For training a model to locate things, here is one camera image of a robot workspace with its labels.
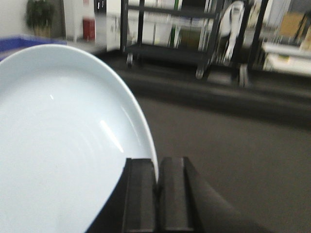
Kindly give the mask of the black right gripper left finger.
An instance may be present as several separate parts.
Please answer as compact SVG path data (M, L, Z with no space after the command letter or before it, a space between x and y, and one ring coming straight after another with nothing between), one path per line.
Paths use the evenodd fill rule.
M156 231L155 171L150 159L130 160L122 231Z

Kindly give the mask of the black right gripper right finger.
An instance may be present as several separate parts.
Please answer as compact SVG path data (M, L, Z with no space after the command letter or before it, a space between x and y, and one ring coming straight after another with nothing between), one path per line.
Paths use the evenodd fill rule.
M159 168L158 220L161 233L203 233L191 181L198 172L189 158L165 157Z

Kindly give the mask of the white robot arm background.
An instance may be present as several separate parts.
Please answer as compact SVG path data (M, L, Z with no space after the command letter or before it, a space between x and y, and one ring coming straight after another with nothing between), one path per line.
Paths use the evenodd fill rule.
M121 1L121 50L126 63L152 58L196 66L201 79L216 56L216 42L225 37L225 58L231 59L246 12L244 0Z

